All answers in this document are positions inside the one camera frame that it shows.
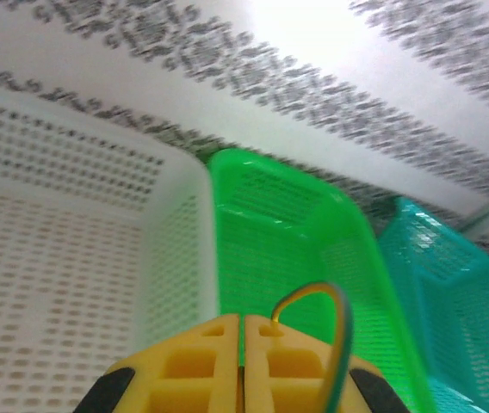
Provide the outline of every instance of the black rubber piece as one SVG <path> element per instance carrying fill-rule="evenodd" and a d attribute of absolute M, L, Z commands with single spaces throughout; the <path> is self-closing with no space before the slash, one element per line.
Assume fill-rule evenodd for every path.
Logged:
<path fill-rule="evenodd" d="M 372 413 L 411 413 L 382 377 L 362 368 L 353 368 L 350 376 Z"/>
<path fill-rule="evenodd" d="M 123 367 L 100 377 L 74 413 L 113 413 L 134 375 L 131 367 Z"/>

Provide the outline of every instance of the plastic basket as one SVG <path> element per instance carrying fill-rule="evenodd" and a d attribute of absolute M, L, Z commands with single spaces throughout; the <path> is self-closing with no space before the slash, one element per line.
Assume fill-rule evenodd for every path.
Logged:
<path fill-rule="evenodd" d="M 489 411 L 489 256 L 404 199 L 380 245 L 430 374 Z"/>
<path fill-rule="evenodd" d="M 431 411 L 425 372 L 367 220 L 326 182 L 241 150 L 217 153 L 213 177 L 222 313 L 269 316 L 283 295 L 332 280 L 350 296 L 353 351 L 376 364 L 412 411 Z M 291 305 L 285 324 L 330 341 L 323 295 Z"/>
<path fill-rule="evenodd" d="M 0 411 L 71 411 L 116 359 L 215 317 L 206 169 L 0 90 Z"/>

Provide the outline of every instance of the white plastic basket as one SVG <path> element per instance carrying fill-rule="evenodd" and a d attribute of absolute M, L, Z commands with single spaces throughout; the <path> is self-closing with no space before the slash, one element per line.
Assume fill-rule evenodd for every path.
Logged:
<path fill-rule="evenodd" d="M 0 412 L 217 315 L 211 198 L 190 155 L 0 90 Z"/>

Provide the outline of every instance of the basket holes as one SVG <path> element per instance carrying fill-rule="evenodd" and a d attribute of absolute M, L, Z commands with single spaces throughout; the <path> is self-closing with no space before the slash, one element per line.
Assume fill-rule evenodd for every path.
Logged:
<path fill-rule="evenodd" d="M 42 385 L 31 385 L 28 387 L 28 391 L 31 393 L 42 393 L 44 391 L 44 387 Z"/>
<path fill-rule="evenodd" d="M 49 362 L 48 361 L 44 361 L 44 360 L 40 360 L 40 361 L 36 361 L 34 363 L 34 365 L 38 368 L 47 368 L 49 367 Z"/>
<path fill-rule="evenodd" d="M 5 390 L 7 390 L 7 391 L 20 391 L 21 388 L 22 388 L 21 385 L 12 385 L 12 384 L 10 384 L 10 385 L 6 385 L 5 386 Z"/>
<path fill-rule="evenodd" d="M 13 366 L 16 367 L 25 367 L 27 365 L 28 365 L 28 360 L 24 360 L 24 359 L 18 359 L 13 362 Z"/>
<path fill-rule="evenodd" d="M 28 407 L 35 407 L 40 405 L 40 399 L 39 398 L 27 398 L 24 402 L 23 405 L 28 406 Z"/>
<path fill-rule="evenodd" d="M 30 375 L 30 378 L 34 379 L 34 380 L 43 380 L 46 378 L 46 374 L 45 373 L 32 373 Z"/>
<path fill-rule="evenodd" d="M 3 406 L 15 406 L 17 404 L 17 399 L 16 398 L 4 398 L 2 399 L 2 405 Z"/>
<path fill-rule="evenodd" d="M 50 398 L 47 400 L 46 405 L 48 407 L 59 407 L 62 404 L 61 400 L 58 398 Z"/>
<path fill-rule="evenodd" d="M 9 377 L 11 379 L 19 380 L 19 379 L 24 379 L 25 375 L 26 374 L 24 372 L 12 372 L 9 374 Z"/>
<path fill-rule="evenodd" d="M 83 374 L 76 374 L 74 376 L 74 381 L 88 381 L 88 378 Z"/>

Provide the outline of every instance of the decorative pattern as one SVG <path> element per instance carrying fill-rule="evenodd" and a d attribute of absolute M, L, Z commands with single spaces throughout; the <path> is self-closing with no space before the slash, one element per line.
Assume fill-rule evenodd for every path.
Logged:
<path fill-rule="evenodd" d="M 98 99 L 85 99 L 76 92 L 66 91 L 62 88 L 55 88 L 53 91 L 47 92 L 43 90 L 40 81 L 30 79 L 22 82 L 15 79 L 8 71 L 0 71 L 0 87 L 15 92 L 26 92 L 41 99 L 67 106 L 78 112 L 108 120 L 119 126 L 128 127 L 136 132 L 151 135 L 168 145 L 191 152 L 203 162 L 206 162 L 215 152 L 221 149 L 238 146 L 221 137 L 204 135 L 195 130 L 183 130 L 179 125 L 154 115 L 138 114 L 132 109 L 122 108 L 118 105 L 104 108 L 102 102 Z M 262 153 L 255 148 L 244 149 Z M 317 176 L 342 189 L 366 213 L 375 231 L 381 231 L 394 214 L 394 200 L 399 194 L 393 191 L 290 159 L 275 157 L 268 153 L 263 154 Z M 456 213 L 418 200 L 416 202 L 445 220 L 449 225 L 455 226 L 461 221 L 461 217 Z"/>
<path fill-rule="evenodd" d="M 9 10 L 30 3 L 34 18 L 44 23 L 61 20 L 67 32 L 85 39 L 100 35 L 107 47 L 124 46 L 132 57 L 156 59 L 197 82 L 208 79 L 216 89 L 489 196 L 488 156 L 319 68 L 254 43 L 252 34 L 234 33 L 229 22 L 200 21 L 195 6 L 178 9 L 174 0 L 0 0 Z M 352 7 L 367 13 L 387 3 Z"/>
<path fill-rule="evenodd" d="M 366 15 L 370 27 L 380 27 L 389 40 L 399 41 L 413 56 L 439 69 L 469 92 L 489 102 L 489 13 L 476 0 L 351 1 Z"/>

